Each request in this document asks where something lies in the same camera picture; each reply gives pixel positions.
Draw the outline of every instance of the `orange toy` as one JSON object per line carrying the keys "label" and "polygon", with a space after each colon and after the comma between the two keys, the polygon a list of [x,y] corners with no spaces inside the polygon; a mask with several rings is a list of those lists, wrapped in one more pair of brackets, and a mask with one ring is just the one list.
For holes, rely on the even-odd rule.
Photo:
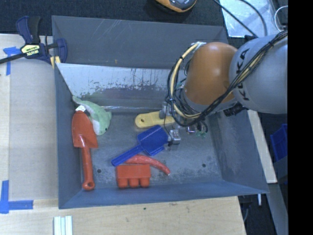
{"label": "orange toy", "polygon": [[146,188],[150,184],[151,171],[148,164],[119,165],[116,167],[116,181],[119,188]]}

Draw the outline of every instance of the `blue clamp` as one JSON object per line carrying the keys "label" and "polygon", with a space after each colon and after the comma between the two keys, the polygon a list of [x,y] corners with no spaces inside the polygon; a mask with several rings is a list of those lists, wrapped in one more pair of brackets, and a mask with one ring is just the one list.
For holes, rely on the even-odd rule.
{"label": "blue clamp", "polygon": [[[24,16],[17,20],[16,28],[19,34],[24,38],[25,45],[36,44],[40,46],[41,55],[38,55],[34,58],[42,60],[48,64],[51,64],[51,55],[49,54],[48,48],[46,45],[40,43],[40,38],[38,35],[38,24],[40,17],[29,17]],[[62,63],[67,59],[67,43],[65,39],[57,39],[57,47],[59,49],[59,58]]]}
{"label": "blue clamp", "polygon": [[40,43],[40,37],[38,35],[38,24],[40,17],[24,16],[18,19],[16,23],[16,28],[18,33],[23,37],[25,45],[20,48],[20,53],[8,56],[6,58],[0,59],[0,64],[4,64],[18,58],[27,58],[27,59],[38,59],[42,60],[50,65],[51,55],[49,54],[49,49],[57,48],[56,55],[59,56],[60,61],[65,63],[67,59],[67,43],[64,38],[57,39],[55,43],[45,44]]}
{"label": "blue clamp", "polygon": [[2,182],[0,199],[1,214],[8,214],[9,211],[14,210],[32,210],[33,202],[33,200],[9,201],[9,181]]}

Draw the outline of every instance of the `cable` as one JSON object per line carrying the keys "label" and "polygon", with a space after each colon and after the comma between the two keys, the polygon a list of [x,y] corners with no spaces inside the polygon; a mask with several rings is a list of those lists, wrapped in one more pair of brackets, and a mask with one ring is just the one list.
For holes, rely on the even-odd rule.
{"label": "cable", "polygon": [[[177,104],[177,101],[175,100],[176,95],[174,88],[177,84],[177,76],[179,72],[179,67],[183,59],[192,51],[194,50],[199,43],[193,44],[187,51],[179,58],[176,65],[173,66],[173,68],[170,70],[168,79],[167,79],[167,88],[168,88],[168,95],[165,98],[165,101],[169,103],[172,106],[172,116],[176,123],[178,123],[180,126],[188,127],[195,123],[199,123],[201,121],[205,120],[205,117],[210,114],[229,94],[232,93],[232,91],[238,87],[241,83],[244,82],[244,80],[252,74],[261,61],[264,59],[266,54],[269,50],[271,50],[279,41],[286,38],[288,36],[288,31],[282,31],[278,33],[271,41],[269,41],[266,45],[264,45],[252,58],[251,60],[243,67],[243,69],[237,74],[237,76],[234,78],[234,80],[230,83],[229,87],[227,88],[226,92],[218,97],[213,103],[211,103],[204,111],[200,113],[191,114],[190,109],[188,108],[188,111],[184,111],[186,109],[186,106],[188,106],[187,103],[182,104],[182,102],[179,102],[182,106]],[[179,114],[181,117],[184,118],[184,123],[179,121],[176,117],[176,114],[174,113],[173,109],[176,111],[177,114]]]}
{"label": "cable", "polygon": [[280,7],[278,10],[276,10],[275,15],[274,15],[275,26],[276,26],[276,28],[277,28],[279,31],[283,31],[283,29],[280,29],[280,28],[278,27],[278,25],[277,25],[277,19],[276,19],[276,18],[277,18],[278,12],[279,12],[281,9],[283,9],[283,8],[288,8],[288,5]]}
{"label": "cable", "polygon": [[[222,9],[224,9],[229,15],[231,15],[238,23],[240,23],[246,30],[248,30],[251,34],[253,34],[253,36],[258,37],[252,30],[250,30],[243,22],[241,22],[236,16],[234,16],[228,9],[226,9],[224,6],[222,6],[218,1],[213,0],[216,4],[218,4]],[[268,35],[268,28],[266,26],[265,20],[263,18],[263,16],[261,15],[261,13],[249,2],[247,2],[246,0],[240,0],[242,2],[244,2],[245,4],[249,5],[260,17],[263,27],[264,27],[264,35],[267,36]]]}

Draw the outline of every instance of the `black cable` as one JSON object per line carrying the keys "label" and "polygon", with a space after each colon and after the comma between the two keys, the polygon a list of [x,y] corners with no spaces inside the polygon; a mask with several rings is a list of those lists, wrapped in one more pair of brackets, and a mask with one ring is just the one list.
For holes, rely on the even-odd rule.
{"label": "black cable", "polygon": [[[216,4],[218,4],[222,9],[224,9],[229,15],[231,15],[238,23],[240,23],[246,30],[248,30],[251,34],[253,34],[253,36],[258,37],[252,30],[250,30],[243,22],[241,22],[236,16],[234,16],[228,9],[226,9],[224,6],[222,6],[218,1],[213,0]],[[263,16],[261,15],[261,13],[249,2],[247,2],[246,0],[240,0],[242,2],[244,2],[245,4],[249,5],[260,17],[263,27],[264,27],[264,35],[267,36],[268,35],[268,28],[266,26],[265,20],[263,18]]]}

